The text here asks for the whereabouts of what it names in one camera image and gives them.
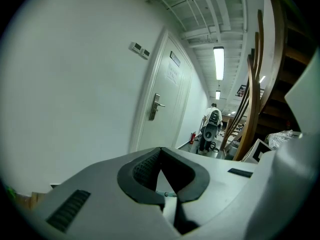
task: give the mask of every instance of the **plastic bag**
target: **plastic bag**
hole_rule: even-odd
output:
[[[277,150],[282,143],[294,138],[292,130],[284,130],[277,133],[271,133],[267,136],[268,145],[273,150]]]

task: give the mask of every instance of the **hallway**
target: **hallway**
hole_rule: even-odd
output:
[[[217,136],[214,139],[215,147],[217,149],[220,148],[222,141],[223,141],[223,136]],[[197,136],[195,138],[193,144],[187,143],[186,145],[182,146],[179,149],[182,151],[187,151],[187,152],[196,154],[197,149],[199,148],[199,145],[200,145],[200,136]],[[224,153],[222,151],[216,152],[216,151],[211,150],[210,152],[208,152],[207,154],[204,154],[203,156],[209,157],[209,158],[225,159]]]

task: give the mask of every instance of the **floor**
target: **floor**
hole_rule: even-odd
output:
[[[19,206],[22,206],[27,210],[32,210],[37,205],[37,203],[41,202],[45,195],[45,193],[36,192],[32,192],[31,196],[16,194],[14,201]]]
[[[217,136],[215,139],[214,139],[214,142],[215,142],[215,147],[217,149],[220,148],[221,146],[221,143],[223,141],[224,137],[223,136]],[[187,152],[190,152],[190,153],[193,153],[193,154],[197,154],[197,149],[199,148],[199,144],[200,144],[200,141],[197,141],[197,140],[200,140],[200,137],[196,137],[193,144],[186,144],[184,146],[182,146],[181,148],[179,148],[180,150],[183,150],[183,151],[187,151]],[[207,154],[203,154],[203,156],[205,157],[209,157],[209,158],[217,158],[217,159],[224,159],[224,153],[222,151],[219,151],[219,152],[216,152],[216,151],[210,151],[208,152]]]

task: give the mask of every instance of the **person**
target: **person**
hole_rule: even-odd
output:
[[[218,129],[222,129],[223,127],[223,122],[222,122],[222,113],[221,111],[217,108],[217,104],[216,103],[212,103],[211,104],[211,107],[207,108],[206,109],[206,112],[205,112],[205,115],[203,117],[203,121],[204,121],[204,124],[203,124],[203,127],[201,129],[201,132],[202,132],[202,136],[201,136],[201,139],[200,139],[200,144],[199,144],[199,150],[198,150],[198,154],[199,155],[203,155],[203,153],[208,153],[209,151],[209,148],[211,146],[211,141],[206,141],[205,137],[204,137],[204,130],[209,122],[209,118],[212,114],[213,111],[218,111],[219,112],[219,120],[218,120]]]

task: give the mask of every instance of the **wall switch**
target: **wall switch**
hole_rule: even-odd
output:
[[[141,47],[141,45],[137,44],[136,42],[132,42],[130,48],[131,48],[131,50],[133,50],[134,52],[139,54],[142,47]]]
[[[145,59],[149,59],[150,52],[148,52],[146,49],[141,50],[141,56]]]

